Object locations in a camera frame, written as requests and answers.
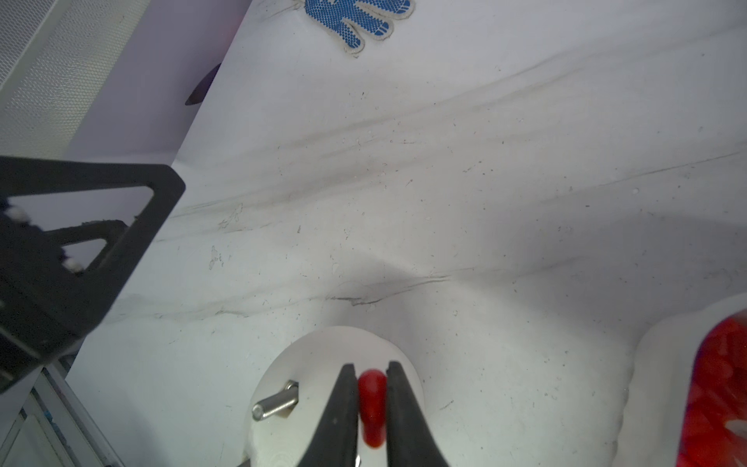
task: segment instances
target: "black metal bracket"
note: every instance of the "black metal bracket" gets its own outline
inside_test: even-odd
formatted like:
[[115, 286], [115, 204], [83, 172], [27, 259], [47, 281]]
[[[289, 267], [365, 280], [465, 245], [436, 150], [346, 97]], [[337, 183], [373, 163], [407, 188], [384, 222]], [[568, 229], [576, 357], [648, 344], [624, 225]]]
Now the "black metal bracket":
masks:
[[[129, 227], [118, 220], [44, 232], [13, 216], [9, 197], [145, 186], [153, 196]], [[171, 167], [0, 156], [0, 391], [85, 337], [104, 318], [184, 193]], [[86, 270], [62, 246], [102, 238]]]

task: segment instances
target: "white circular base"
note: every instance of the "white circular base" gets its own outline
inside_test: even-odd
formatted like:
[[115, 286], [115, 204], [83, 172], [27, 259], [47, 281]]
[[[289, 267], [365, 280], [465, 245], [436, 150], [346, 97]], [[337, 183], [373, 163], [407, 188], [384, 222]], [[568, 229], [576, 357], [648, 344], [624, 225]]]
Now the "white circular base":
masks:
[[[288, 346], [264, 373], [249, 404], [245, 454], [252, 460], [252, 467], [296, 467], [314, 435], [342, 365], [353, 363], [359, 376], [370, 368], [386, 372], [391, 360], [402, 364], [412, 392], [425, 413], [423, 386], [412, 363], [399, 348], [377, 335], [354, 327], [328, 327]], [[254, 421], [252, 406], [283, 389], [288, 380], [299, 383], [299, 403], [290, 415]], [[361, 432], [359, 424], [361, 465], [385, 467], [385, 445], [369, 448]]]

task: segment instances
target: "glove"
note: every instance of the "glove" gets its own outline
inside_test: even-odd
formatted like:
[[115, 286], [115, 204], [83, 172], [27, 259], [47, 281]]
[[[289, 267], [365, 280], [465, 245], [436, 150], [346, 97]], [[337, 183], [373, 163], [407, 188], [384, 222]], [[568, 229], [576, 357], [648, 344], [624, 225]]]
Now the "glove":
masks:
[[393, 30], [392, 20], [405, 19], [415, 9], [415, 0], [305, 0], [304, 3], [306, 14], [342, 39], [345, 50], [351, 54], [363, 50], [358, 31], [384, 40]]

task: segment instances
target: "white tabletop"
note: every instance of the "white tabletop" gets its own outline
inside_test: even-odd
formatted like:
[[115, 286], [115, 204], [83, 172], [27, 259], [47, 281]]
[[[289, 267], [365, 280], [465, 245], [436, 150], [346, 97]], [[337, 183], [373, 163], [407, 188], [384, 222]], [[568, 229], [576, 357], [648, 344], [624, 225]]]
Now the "white tabletop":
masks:
[[453, 467], [608, 465], [641, 335], [747, 290], [747, 8], [420, 0], [354, 58], [291, 5], [249, 8], [68, 376], [102, 431], [234, 467], [267, 366], [345, 324]]

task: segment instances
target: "red blurry object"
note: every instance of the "red blurry object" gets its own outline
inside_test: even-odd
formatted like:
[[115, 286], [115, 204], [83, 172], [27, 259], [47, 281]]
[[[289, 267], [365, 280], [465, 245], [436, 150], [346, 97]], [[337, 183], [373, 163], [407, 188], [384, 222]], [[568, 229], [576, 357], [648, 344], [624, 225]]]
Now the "red blurry object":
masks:
[[747, 333], [739, 331], [726, 336], [729, 361], [735, 368], [747, 369]]
[[701, 467], [723, 467], [734, 459], [734, 447], [720, 431], [685, 439], [682, 444], [687, 456]]
[[386, 441], [386, 375], [366, 370], [358, 378], [359, 412], [363, 423], [363, 441], [378, 448]]
[[713, 431], [713, 425], [710, 424], [703, 411], [698, 407], [689, 407], [682, 424], [682, 439], [704, 435], [711, 431]]
[[708, 337], [736, 333], [737, 331], [744, 331], [742, 325], [737, 323], [737, 320], [734, 318], [726, 318], [724, 321], [718, 323], [716, 327], [708, 333]]
[[739, 335], [739, 333], [708, 337], [703, 341], [703, 344], [701, 344], [700, 351], [702, 353], [715, 353], [719, 356], [727, 356], [729, 354], [729, 340], [737, 335]]
[[700, 467], [700, 466], [694, 463], [688, 456], [680, 453], [679, 455], [677, 455], [676, 467]]
[[690, 384], [690, 392], [687, 394], [687, 405], [696, 402], [698, 399], [703, 397], [703, 388], [698, 386], [697, 383]]
[[704, 388], [715, 388], [734, 376], [734, 367], [721, 356], [706, 353], [698, 355], [692, 378]]
[[695, 358], [676, 467], [744, 464], [747, 440], [726, 429], [733, 420], [747, 420], [747, 327], [728, 318]]

